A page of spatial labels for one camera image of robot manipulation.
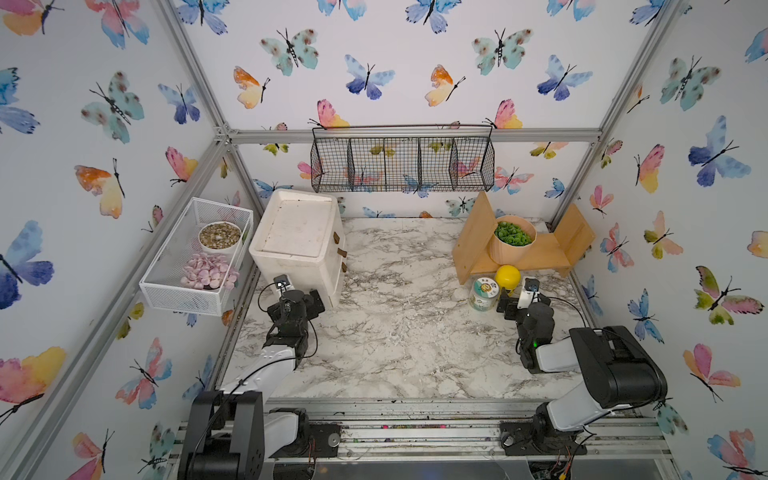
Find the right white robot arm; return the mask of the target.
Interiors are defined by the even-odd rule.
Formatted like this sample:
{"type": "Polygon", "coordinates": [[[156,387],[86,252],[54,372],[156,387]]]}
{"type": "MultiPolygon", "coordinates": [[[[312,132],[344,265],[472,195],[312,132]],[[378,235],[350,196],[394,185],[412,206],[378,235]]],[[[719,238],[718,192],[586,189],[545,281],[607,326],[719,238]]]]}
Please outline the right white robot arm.
{"type": "Polygon", "coordinates": [[[556,400],[540,404],[527,420],[500,425],[500,446],[508,456],[584,455],[578,435],[591,423],[617,411],[633,410],[666,398],[666,378],[623,326],[569,330],[553,339],[552,299],[525,290],[500,294],[497,311],[517,327],[515,352],[532,374],[577,372],[582,380],[556,400]]]}

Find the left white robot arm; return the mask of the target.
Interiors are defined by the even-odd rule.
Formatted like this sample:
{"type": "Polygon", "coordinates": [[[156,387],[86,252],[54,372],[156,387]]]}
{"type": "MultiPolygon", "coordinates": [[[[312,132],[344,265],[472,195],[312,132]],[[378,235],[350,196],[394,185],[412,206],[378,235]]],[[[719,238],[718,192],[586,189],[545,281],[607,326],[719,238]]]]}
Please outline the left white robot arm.
{"type": "Polygon", "coordinates": [[[192,403],[178,460],[180,479],[258,479],[282,453],[313,462],[317,440],[303,409],[265,405],[307,357],[312,321],[325,311],[317,290],[286,290],[267,308],[273,321],[251,371],[192,403]]]}

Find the white plastic drawer cabinet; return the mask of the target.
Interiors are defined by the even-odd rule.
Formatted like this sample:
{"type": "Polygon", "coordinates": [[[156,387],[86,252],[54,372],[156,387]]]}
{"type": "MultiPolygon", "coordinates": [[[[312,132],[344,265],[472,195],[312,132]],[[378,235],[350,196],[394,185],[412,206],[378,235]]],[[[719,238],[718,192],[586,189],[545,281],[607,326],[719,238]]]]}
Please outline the white plastic drawer cabinet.
{"type": "Polygon", "coordinates": [[[325,307],[339,306],[347,246],[335,197],[291,189],[273,192],[249,253],[268,280],[285,275],[298,290],[317,290],[325,307]]]}

